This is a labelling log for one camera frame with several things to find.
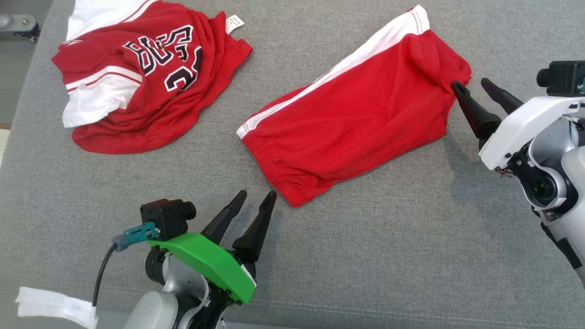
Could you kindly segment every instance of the red fabric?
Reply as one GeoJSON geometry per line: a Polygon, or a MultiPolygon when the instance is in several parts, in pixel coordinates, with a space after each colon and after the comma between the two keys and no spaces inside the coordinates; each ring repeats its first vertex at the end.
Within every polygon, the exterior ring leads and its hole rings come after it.
{"type": "Polygon", "coordinates": [[[244,40],[225,33],[223,12],[208,18],[181,4],[155,2],[132,22],[125,22],[89,32],[59,47],[53,58],[63,74],[65,84],[99,72],[106,66],[119,66],[142,75],[142,84],[126,109],[111,112],[94,124],[76,128],[73,141],[83,149],[98,153],[137,153],[164,146],[187,132],[198,114],[229,85],[235,69],[252,48],[244,40]],[[193,41],[188,44],[189,59],[179,58],[174,44],[164,48],[175,54],[164,66],[158,65],[146,76],[135,52],[123,47],[138,38],[156,38],[173,29],[193,25],[193,41]],[[180,91],[184,83],[167,91],[165,79],[181,66],[190,66],[195,49],[202,47],[197,80],[180,91]]]}
{"type": "MultiPolygon", "coordinates": [[[[272,185],[299,207],[446,133],[455,96],[471,68],[428,30],[351,68],[248,130],[243,143],[272,185]]],[[[260,112],[294,97],[295,90],[260,112]]]]}

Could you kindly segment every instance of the brand logo on jersey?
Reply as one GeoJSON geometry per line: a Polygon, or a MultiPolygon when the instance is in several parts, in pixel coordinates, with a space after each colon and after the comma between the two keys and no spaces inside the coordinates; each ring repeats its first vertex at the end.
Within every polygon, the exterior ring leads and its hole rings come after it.
{"type": "Polygon", "coordinates": [[[197,81],[203,57],[201,46],[195,48],[192,55],[189,54],[188,46],[192,41],[193,26],[185,25],[156,37],[156,40],[141,36],[136,43],[128,41],[123,47],[136,54],[145,76],[154,72],[157,67],[165,66],[177,56],[186,65],[171,72],[164,80],[164,86],[167,91],[173,91],[182,85],[181,91],[184,91],[197,81]]]}

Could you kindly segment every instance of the teal connector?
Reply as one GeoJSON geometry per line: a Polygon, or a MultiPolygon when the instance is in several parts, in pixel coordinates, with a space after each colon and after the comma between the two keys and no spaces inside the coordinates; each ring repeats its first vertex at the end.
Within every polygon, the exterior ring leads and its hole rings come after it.
{"type": "Polygon", "coordinates": [[[114,237],[112,242],[117,244],[116,251],[122,251],[138,242],[155,239],[158,235],[159,232],[157,232],[154,222],[146,222],[140,226],[127,229],[123,235],[114,237]]]}

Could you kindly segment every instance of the clothing item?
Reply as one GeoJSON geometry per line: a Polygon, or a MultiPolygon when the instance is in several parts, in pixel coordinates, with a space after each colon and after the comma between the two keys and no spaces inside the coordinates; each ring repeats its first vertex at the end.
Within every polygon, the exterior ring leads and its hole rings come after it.
{"type": "Polygon", "coordinates": [[[215,18],[158,0],[77,0],[53,63],[70,100],[73,141],[99,153],[136,153],[187,132],[252,51],[215,18]]]}
{"type": "Polygon", "coordinates": [[[310,85],[266,105],[237,131],[293,207],[446,133],[471,68],[416,6],[310,85]]]}

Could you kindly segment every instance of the green plastic bracket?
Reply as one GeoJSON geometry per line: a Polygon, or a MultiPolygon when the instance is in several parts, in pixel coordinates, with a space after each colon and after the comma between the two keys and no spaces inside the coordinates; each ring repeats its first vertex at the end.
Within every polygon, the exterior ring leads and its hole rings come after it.
{"type": "Polygon", "coordinates": [[[203,235],[185,233],[168,241],[148,240],[148,243],[167,249],[221,289],[230,290],[230,297],[235,301],[248,304],[252,299],[254,280],[229,252],[203,235]]]}

